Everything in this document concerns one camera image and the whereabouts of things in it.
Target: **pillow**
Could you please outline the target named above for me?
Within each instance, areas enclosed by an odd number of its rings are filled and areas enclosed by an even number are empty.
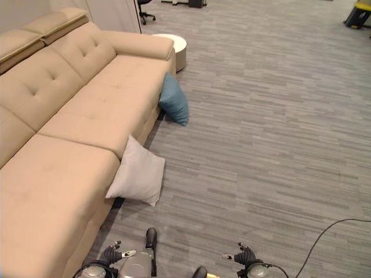
[[[106,198],[141,200],[155,206],[160,198],[165,159],[143,148],[129,135],[121,165]]]
[[[166,73],[160,96],[160,107],[174,120],[186,126],[188,123],[188,101],[178,81]]]

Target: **floor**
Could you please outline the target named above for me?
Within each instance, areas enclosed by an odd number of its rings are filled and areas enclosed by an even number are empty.
[[[371,219],[371,30],[345,28],[354,0],[153,0],[146,34],[187,40],[177,78],[187,127],[157,121],[146,147],[166,159],[156,208],[112,210],[88,258],[114,240],[141,249],[159,231],[158,277],[223,278],[244,242],[295,277],[317,236]],[[302,278],[371,276],[371,224],[338,224]],[[273,270],[275,277],[283,277]]]

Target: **chair leg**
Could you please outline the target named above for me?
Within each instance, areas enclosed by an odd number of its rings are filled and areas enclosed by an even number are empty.
[[[139,16],[143,19],[143,25],[146,25],[147,24],[146,17],[153,17],[153,21],[156,20],[156,16],[154,16],[153,14],[149,14],[149,13],[143,12],[141,10],[141,5],[139,5]]]

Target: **black cable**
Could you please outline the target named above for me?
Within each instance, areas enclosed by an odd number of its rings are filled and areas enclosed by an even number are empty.
[[[317,244],[317,242],[319,241],[319,239],[321,238],[321,236],[328,230],[330,229],[333,225],[336,225],[337,223],[340,223],[340,222],[344,222],[344,221],[359,221],[359,222],[371,222],[371,220],[361,220],[361,219],[355,219],[355,218],[347,218],[347,219],[342,219],[342,220],[338,220],[334,223],[332,223],[330,226],[328,226],[326,229],[323,230],[323,232],[318,236],[318,238],[315,240],[315,242],[313,243],[308,255],[307,255],[307,258],[305,259],[304,263],[303,263],[303,266],[301,267],[301,269],[299,270],[299,272],[297,273],[297,275],[295,276],[295,278],[298,278],[299,274],[301,273],[301,271],[304,269],[305,265],[307,264],[307,261],[309,259],[309,256],[311,255],[312,251],[313,251],[313,248],[314,246]]]
[[[286,271],[284,271],[284,269],[278,265],[272,265],[273,268],[278,268],[280,271],[282,271],[285,275],[286,275],[286,278],[290,278],[289,275],[286,273]]]

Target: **wall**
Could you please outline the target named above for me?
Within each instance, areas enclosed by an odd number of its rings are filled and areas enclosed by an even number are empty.
[[[0,0],[0,32],[21,27],[50,11],[49,0]]]
[[[140,32],[133,0],[0,0],[0,33],[70,6],[90,11],[101,29]]]

